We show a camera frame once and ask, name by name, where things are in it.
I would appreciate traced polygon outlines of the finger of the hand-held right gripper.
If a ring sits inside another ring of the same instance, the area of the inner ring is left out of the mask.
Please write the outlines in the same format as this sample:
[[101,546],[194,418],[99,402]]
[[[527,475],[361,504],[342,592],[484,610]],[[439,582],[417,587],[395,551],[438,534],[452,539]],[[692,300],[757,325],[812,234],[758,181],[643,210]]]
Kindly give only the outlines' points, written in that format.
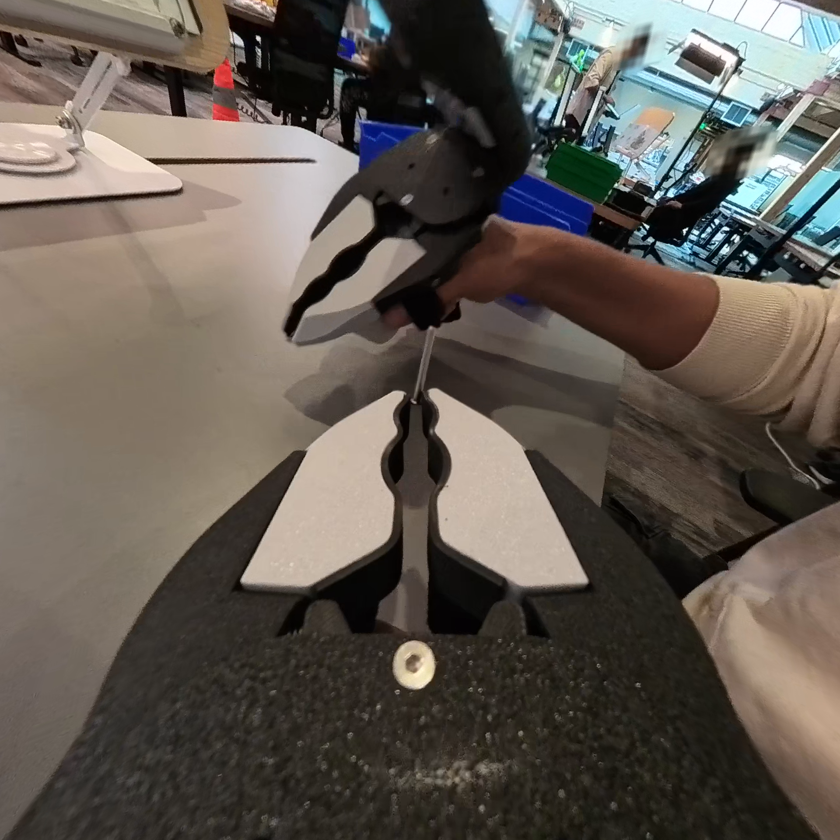
[[375,240],[373,202],[355,196],[311,238],[289,292],[289,323],[300,323],[315,305],[362,265]]
[[290,341],[299,346],[326,343],[377,323],[374,299],[425,254],[413,239],[384,238],[323,297],[303,306]]

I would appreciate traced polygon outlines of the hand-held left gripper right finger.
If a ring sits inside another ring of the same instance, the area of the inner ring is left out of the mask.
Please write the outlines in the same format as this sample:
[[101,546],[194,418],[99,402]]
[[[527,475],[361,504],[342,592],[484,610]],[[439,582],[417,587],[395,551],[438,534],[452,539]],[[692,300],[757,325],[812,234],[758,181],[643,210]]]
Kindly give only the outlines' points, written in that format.
[[421,401],[428,504],[427,623],[477,634],[511,602],[542,634],[535,596],[582,592],[589,577],[527,451],[506,430],[444,391]]

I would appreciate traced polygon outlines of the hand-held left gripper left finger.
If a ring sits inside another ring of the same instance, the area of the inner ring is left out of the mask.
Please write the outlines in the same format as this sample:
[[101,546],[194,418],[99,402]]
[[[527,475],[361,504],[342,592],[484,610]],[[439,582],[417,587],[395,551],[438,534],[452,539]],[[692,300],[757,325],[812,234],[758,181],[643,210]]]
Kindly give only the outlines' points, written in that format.
[[374,630],[403,573],[404,421],[392,391],[308,446],[240,578],[260,594],[332,601],[356,633]]

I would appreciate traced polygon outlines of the long metal bolt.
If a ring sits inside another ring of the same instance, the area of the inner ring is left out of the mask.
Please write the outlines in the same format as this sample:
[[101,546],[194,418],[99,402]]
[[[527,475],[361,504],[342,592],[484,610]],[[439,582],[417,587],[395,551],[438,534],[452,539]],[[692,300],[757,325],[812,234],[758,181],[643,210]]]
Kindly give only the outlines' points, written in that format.
[[416,405],[422,399],[428,368],[431,362],[437,329],[429,327],[424,331],[424,341],[421,358],[416,372],[411,402]]

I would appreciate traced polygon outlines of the person's right forearm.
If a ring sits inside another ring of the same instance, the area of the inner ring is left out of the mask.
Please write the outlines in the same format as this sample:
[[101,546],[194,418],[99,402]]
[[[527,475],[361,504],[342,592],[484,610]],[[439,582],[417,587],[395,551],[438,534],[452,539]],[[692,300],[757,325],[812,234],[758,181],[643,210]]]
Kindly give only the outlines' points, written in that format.
[[541,302],[662,380],[838,445],[838,289],[686,273],[571,235],[532,256]]

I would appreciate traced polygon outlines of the person's right hand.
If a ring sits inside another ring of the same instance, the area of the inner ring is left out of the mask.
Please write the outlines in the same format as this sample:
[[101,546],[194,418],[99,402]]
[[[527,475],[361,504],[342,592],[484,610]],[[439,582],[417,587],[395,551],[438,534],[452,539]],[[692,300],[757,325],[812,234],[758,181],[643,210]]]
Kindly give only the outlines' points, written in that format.
[[479,243],[460,259],[454,275],[437,288],[445,310],[462,300],[489,303],[516,296],[543,303],[544,258],[551,256],[558,230],[492,216]]

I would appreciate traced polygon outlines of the blue plastic shelf bin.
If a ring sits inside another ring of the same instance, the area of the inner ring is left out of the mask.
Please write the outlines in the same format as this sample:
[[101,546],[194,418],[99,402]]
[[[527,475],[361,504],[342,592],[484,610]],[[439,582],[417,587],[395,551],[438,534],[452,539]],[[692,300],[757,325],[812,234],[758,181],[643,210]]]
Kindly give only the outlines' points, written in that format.
[[[418,127],[399,123],[362,120],[360,122],[360,170],[367,168],[384,152],[420,133]],[[509,222],[556,228],[573,235],[587,233],[594,207],[556,185],[525,174],[503,194],[498,215]]]

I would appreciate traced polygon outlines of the green plastic bin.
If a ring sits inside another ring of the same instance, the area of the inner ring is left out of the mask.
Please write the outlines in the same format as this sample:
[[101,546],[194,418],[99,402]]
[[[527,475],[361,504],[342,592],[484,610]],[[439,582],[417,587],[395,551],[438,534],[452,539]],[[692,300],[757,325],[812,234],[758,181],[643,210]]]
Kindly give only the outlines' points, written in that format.
[[623,176],[623,168],[601,154],[561,142],[546,163],[549,181],[594,203],[605,203]]

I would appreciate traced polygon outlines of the wooden office desk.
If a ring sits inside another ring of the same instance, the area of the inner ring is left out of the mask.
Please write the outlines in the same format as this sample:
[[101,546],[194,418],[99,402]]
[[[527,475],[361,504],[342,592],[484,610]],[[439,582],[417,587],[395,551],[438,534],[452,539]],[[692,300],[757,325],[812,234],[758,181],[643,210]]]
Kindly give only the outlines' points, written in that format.
[[645,226],[647,219],[635,213],[629,213],[616,208],[611,203],[597,202],[588,196],[579,194],[571,188],[558,185],[549,180],[546,176],[540,175],[529,169],[527,176],[534,182],[541,183],[535,189],[536,197],[548,196],[548,190],[564,192],[571,195],[578,203],[588,203],[592,206],[590,224],[587,229],[589,238],[614,247],[615,249],[626,249],[631,244],[631,239],[638,234]]
[[720,276],[825,287],[838,279],[837,236],[826,245],[802,231],[788,236],[782,227],[730,202],[703,224],[694,250],[698,263]]

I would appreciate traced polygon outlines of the orange traffic cone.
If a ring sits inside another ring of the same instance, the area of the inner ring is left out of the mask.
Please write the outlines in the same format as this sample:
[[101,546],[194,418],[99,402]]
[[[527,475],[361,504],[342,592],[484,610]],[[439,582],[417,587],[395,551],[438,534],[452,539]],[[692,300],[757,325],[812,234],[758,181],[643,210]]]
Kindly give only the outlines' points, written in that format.
[[213,73],[212,119],[238,123],[239,112],[232,67],[226,57]]

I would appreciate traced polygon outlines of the white metal display stand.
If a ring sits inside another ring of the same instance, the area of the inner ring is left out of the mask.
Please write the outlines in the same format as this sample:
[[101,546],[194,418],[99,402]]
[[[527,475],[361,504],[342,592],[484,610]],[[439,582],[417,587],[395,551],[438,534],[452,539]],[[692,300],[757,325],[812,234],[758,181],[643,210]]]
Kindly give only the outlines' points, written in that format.
[[55,125],[2,122],[2,207],[174,194],[182,182],[90,130],[132,58],[182,65],[203,47],[192,2],[1,2],[2,25],[96,52]]

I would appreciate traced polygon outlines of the black studio light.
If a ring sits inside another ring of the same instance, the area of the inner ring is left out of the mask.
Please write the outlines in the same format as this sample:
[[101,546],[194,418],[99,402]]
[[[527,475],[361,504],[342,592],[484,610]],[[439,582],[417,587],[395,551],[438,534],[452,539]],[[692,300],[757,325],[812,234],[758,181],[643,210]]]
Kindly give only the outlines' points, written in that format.
[[720,42],[698,29],[691,29],[669,54],[675,55],[675,66],[700,81],[717,83],[720,90],[737,75],[745,56],[739,47]]

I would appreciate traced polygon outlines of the person's cream sweater torso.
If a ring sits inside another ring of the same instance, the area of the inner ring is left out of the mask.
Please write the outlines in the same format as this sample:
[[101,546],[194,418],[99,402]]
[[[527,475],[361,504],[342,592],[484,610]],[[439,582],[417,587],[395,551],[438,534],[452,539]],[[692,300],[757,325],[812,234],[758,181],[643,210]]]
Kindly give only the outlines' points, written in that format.
[[839,837],[839,505],[754,545],[683,600],[772,776]]

